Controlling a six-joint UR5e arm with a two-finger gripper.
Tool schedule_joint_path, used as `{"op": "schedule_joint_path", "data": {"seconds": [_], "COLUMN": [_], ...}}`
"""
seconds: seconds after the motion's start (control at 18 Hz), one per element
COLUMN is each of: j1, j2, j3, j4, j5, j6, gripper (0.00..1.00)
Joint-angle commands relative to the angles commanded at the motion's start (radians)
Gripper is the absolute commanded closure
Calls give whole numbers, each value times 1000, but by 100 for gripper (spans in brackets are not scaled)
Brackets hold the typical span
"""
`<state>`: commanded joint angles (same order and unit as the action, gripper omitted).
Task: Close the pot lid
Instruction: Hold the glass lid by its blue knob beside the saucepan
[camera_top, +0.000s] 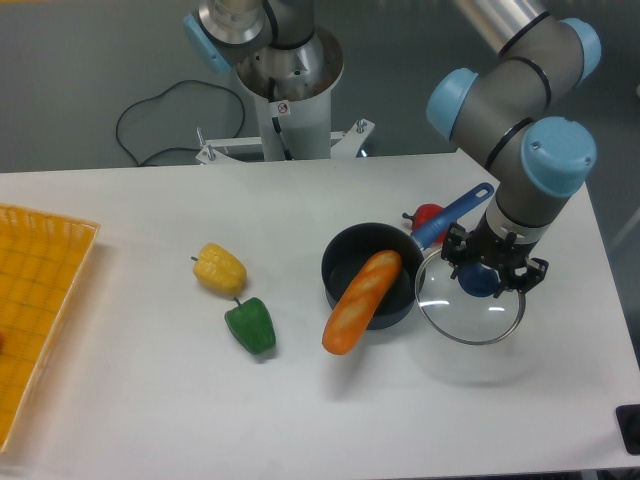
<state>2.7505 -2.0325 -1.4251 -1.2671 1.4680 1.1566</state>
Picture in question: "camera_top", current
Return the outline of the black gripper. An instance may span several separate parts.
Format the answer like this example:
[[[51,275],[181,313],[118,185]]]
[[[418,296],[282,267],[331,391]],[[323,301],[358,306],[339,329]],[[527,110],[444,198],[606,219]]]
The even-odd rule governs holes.
[[[499,283],[493,293],[516,291],[526,294],[546,277],[549,262],[540,258],[527,258],[536,243],[518,243],[515,232],[499,237],[486,222],[467,232],[458,223],[452,223],[441,249],[441,259],[451,267],[450,278],[455,280],[461,269],[481,265],[497,271]]]

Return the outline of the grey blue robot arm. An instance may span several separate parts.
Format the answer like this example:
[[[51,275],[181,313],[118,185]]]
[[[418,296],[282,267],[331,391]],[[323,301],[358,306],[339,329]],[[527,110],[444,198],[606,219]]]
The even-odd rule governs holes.
[[[442,256],[476,297],[526,293],[547,263],[531,250],[578,191],[597,149],[580,124],[544,117],[598,66],[587,23],[558,20],[537,1],[460,1],[458,10],[498,54],[490,73],[460,68],[434,89],[426,116],[488,171],[498,190],[478,226],[451,226]],[[310,1],[204,1],[184,29],[216,72],[234,71],[253,96],[266,160],[330,157],[331,92],[344,60]]]

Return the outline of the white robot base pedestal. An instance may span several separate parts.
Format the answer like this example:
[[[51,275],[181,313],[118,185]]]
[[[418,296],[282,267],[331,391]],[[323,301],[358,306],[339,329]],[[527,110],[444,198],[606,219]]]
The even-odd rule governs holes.
[[[375,123],[360,118],[347,131],[332,130],[332,90],[343,70],[338,40],[320,26],[300,47],[267,46],[234,67],[253,98],[266,161],[358,156]]]

